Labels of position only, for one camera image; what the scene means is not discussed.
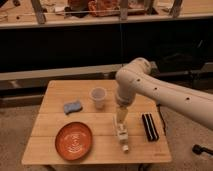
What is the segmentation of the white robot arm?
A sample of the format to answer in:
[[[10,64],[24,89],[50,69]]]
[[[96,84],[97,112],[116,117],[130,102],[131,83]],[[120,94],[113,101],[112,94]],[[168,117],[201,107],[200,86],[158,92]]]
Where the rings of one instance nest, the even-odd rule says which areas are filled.
[[[213,130],[213,94],[161,81],[150,72],[145,58],[136,58],[117,71],[115,99],[120,107],[130,106],[140,94]]]

